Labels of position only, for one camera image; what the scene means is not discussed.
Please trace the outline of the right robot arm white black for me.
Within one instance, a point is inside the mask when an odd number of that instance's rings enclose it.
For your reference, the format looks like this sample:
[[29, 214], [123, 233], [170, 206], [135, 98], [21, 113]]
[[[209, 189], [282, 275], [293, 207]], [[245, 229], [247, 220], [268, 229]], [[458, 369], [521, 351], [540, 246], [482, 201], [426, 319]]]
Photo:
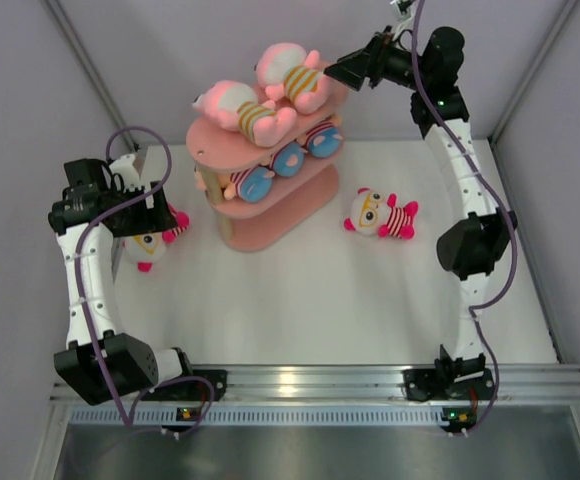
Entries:
[[406, 51], [386, 27], [324, 70], [353, 90], [386, 80], [413, 91], [411, 116], [439, 165], [455, 217], [436, 242], [439, 264], [458, 278], [460, 291], [459, 311], [444, 329], [437, 359], [448, 364], [437, 371], [436, 382], [450, 397], [470, 389], [473, 374], [484, 367], [475, 315], [487, 303], [496, 263], [516, 247], [516, 217], [482, 180], [469, 112], [457, 86], [464, 45], [463, 35], [445, 26], [433, 31], [423, 52]]

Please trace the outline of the large pink frog plush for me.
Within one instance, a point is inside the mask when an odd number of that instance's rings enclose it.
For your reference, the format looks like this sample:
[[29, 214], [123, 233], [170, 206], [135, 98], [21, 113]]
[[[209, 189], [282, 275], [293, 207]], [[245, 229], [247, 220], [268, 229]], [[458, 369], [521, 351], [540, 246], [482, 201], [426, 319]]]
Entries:
[[276, 109], [274, 100], [261, 102], [248, 84], [232, 80], [216, 82], [192, 103], [195, 111], [223, 130], [240, 132], [258, 147], [272, 147], [297, 122], [292, 107]]

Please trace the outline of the white glasses plush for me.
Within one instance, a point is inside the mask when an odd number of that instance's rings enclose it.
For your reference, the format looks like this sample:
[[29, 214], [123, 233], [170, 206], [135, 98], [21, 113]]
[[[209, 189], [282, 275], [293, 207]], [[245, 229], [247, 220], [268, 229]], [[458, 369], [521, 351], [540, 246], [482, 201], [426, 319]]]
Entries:
[[141, 235], [124, 237], [122, 246], [139, 272], [148, 273], [153, 266], [165, 255], [168, 246], [185, 232], [190, 226], [188, 215], [181, 210], [169, 206], [175, 217], [176, 226], [163, 232], [144, 233]]
[[383, 195], [367, 187], [359, 188], [349, 216], [344, 220], [344, 228], [365, 236], [412, 239], [419, 204], [411, 201], [398, 206], [397, 200], [395, 193]]

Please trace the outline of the orange-head blue-body plush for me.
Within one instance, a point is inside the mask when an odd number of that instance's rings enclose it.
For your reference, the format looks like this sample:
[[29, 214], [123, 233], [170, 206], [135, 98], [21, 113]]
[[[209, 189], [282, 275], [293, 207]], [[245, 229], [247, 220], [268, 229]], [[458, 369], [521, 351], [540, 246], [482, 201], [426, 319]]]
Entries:
[[315, 158], [329, 157], [343, 141], [341, 123], [341, 116], [332, 114], [306, 130], [296, 141]]

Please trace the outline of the small pink frog plush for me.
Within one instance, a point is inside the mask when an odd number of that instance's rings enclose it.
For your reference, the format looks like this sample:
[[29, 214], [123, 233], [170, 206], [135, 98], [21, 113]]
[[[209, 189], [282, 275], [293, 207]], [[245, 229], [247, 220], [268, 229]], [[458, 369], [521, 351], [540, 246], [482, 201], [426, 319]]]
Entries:
[[332, 81], [319, 68], [320, 52], [306, 51], [290, 42], [269, 46], [255, 66], [259, 86], [277, 102], [288, 100], [296, 111], [308, 115], [328, 100]]

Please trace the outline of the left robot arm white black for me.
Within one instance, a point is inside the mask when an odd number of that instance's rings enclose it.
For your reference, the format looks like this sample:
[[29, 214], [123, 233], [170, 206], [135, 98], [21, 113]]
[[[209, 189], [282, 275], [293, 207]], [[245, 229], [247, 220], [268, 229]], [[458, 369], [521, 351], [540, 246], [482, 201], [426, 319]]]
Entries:
[[187, 356], [174, 347], [156, 352], [122, 331], [113, 278], [115, 243], [147, 273], [189, 226], [165, 194], [149, 195], [142, 159], [79, 159], [65, 164], [69, 182], [48, 215], [66, 269], [69, 330], [54, 356], [58, 375], [88, 404], [98, 405], [161, 384], [174, 399], [196, 386]]

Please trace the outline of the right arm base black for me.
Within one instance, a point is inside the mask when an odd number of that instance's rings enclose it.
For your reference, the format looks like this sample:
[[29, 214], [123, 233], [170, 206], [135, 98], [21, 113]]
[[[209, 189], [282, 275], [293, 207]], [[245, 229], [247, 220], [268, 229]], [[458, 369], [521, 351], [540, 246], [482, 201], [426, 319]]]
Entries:
[[495, 387], [489, 369], [463, 376], [432, 368], [408, 369], [403, 380], [406, 398], [415, 402], [490, 400]]

